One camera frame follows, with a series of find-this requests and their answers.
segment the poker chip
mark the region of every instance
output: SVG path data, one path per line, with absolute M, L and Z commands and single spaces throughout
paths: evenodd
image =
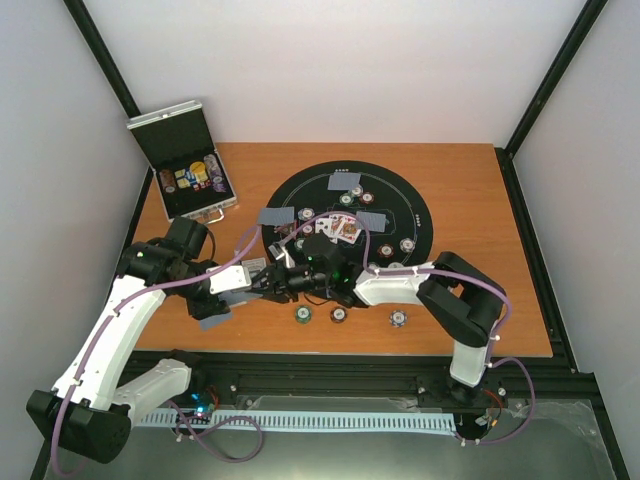
M 373 193 L 364 192 L 360 197 L 360 201 L 365 205 L 369 205 L 370 203 L 373 203 L 374 198 Z
M 394 310 L 389 316 L 389 322 L 396 328 L 403 327 L 408 319 L 409 317 L 402 310 Z
M 353 197 L 351 195 L 349 195 L 348 193 L 345 193 L 344 195 L 340 195 L 340 204 L 341 205 L 344 205 L 345 207 L 348 207 L 352 203 L 353 203 Z
M 342 323 L 347 319 L 347 311 L 342 307 L 336 307 L 331 310 L 331 321 L 333 323 Z
M 305 305 L 296 308 L 296 321 L 302 324 L 309 323 L 311 321 L 311 309 Z
M 400 241 L 400 250 L 404 253 L 411 253 L 416 248 L 416 242 L 410 238 L 405 238 Z
M 298 219 L 307 221 L 311 220 L 314 215 L 315 212 L 313 211 L 313 208 L 303 208 L 298 212 Z
M 388 243 L 385 243 L 384 245 L 380 245 L 380 248 L 378 248 L 378 255 L 380 255 L 382 258 L 393 257 L 393 252 L 394 252 L 393 247 Z

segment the wooden tabletop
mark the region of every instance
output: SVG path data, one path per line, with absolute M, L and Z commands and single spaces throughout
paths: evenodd
M 501 331 L 497 355 L 551 356 L 522 245 L 492 145 L 476 144 L 219 144 L 239 204 L 211 226 L 216 261 L 224 263 L 242 233 L 254 225 L 276 188 L 294 173 L 331 160 L 362 160 L 407 179 L 425 199 L 434 226 L 430 259 L 451 250 L 502 285 L 514 305 Z M 163 236 L 169 223 L 152 185 L 135 240 Z M 203 258 L 210 254 L 205 247 Z M 259 242 L 247 258 L 265 256 Z M 426 308 L 380 305 L 351 309 L 332 323 L 335 306 L 313 306 L 306 325 L 295 321 L 298 304 L 256 300 L 234 308 L 233 319 L 201 331 L 185 301 L 170 297 L 142 332 L 137 348 L 150 350 L 449 355 L 453 341 Z M 400 308 L 407 324 L 393 328 L 389 314 Z

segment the robotic hand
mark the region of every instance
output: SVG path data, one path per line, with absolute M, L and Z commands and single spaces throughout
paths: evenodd
M 185 298 L 198 320 L 229 311 L 218 296 L 225 291 L 259 293 L 278 303 L 315 292 L 347 308 L 424 305 L 454 339 L 451 396 L 462 404 L 473 401 L 507 300 L 500 286 L 462 258 L 444 252 L 435 262 L 407 269 L 370 270 L 346 261 L 321 233 L 304 242 L 308 264 L 295 265 L 284 246 L 273 245 L 275 262 L 251 279 L 241 266 L 194 261 L 208 233 L 195 221 L 176 218 L 164 238 L 135 243 L 123 253 L 107 305 L 85 345 L 53 389 L 34 391 L 27 403 L 34 423 L 54 445 L 108 463 L 145 415 L 194 389 L 193 364 L 179 358 L 162 360 L 117 388 L 144 326 L 168 295 Z M 462 292 L 456 295 L 458 286 Z

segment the white wall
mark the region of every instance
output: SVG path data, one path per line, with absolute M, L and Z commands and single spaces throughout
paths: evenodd
M 503 146 L 584 0 L 87 0 L 142 110 L 217 141 Z
M 29 478 L 25 412 L 99 314 L 145 171 L 62 1 L 3 2 L 0 28 L 0 478 Z
M 640 4 L 611 1 L 516 156 L 569 336 L 640 478 Z

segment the black frame edge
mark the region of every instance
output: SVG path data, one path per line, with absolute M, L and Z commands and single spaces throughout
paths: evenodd
M 120 70 L 118 70 L 116 63 L 113 61 L 111 53 L 109 53 L 107 46 L 102 40 L 102 36 L 96 24 L 93 22 L 86 5 L 82 0 L 64 0 L 64 4 L 67 6 L 67 10 L 69 10 L 73 20 L 76 22 L 91 52 L 93 52 L 93 56 L 98 62 L 98 65 L 100 65 L 113 92 L 118 97 L 118 100 L 120 100 L 125 113 L 129 118 L 137 117 L 140 115 L 140 109 L 134 101 L 129 87 L 127 87 L 127 84 L 124 82 Z
M 538 244 L 538 238 L 533 228 L 531 217 L 529 216 L 529 210 L 527 209 L 522 188 L 518 181 L 518 174 L 516 173 L 513 160 L 507 156 L 506 151 L 502 148 L 496 148 L 495 152 L 507 190 L 507 196 L 509 197 L 509 203 L 511 204 L 511 210 L 513 211 L 516 227 L 520 234 L 522 248 L 524 249 L 527 264 L 529 265 L 529 272 L 531 273 L 531 280 L 533 281 L 536 296 L 538 297 L 542 317 L 554 350 L 554 357 L 557 354 L 561 355 L 566 359 L 568 368 L 577 369 L 575 357 L 573 356 L 571 344 L 569 343 L 569 336 L 562 321 L 558 301 L 551 286 L 547 266 L 542 257 L 542 250 L 540 250 L 540 245 Z
M 507 146 L 504 148 L 509 158 L 515 157 L 518 149 L 522 146 L 533 124 L 546 105 L 547 100 L 551 97 L 551 94 L 560 82 L 571 60 L 573 60 L 573 57 L 580 49 L 580 45 L 582 45 L 582 42 L 587 37 L 591 27 L 606 4 L 607 0 L 587 0 L 585 2 L 580 15 L 578 15 L 573 27 L 571 27 L 567 38 L 542 79 L 538 90 L 531 99 L 518 126 L 513 131 L 509 143 L 507 143 Z
M 43 480 L 45 475 L 47 474 L 47 468 L 49 468 L 49 458 L 51 456 L 51 442 L 49 440 L 44 440 L 42 442 L 42 447 L 40 447 L 40 452 L 38 453 L 38 458 L 36 459 L 36 463 L 33 466 L 33 470 L 31 471 L 30 480 Z

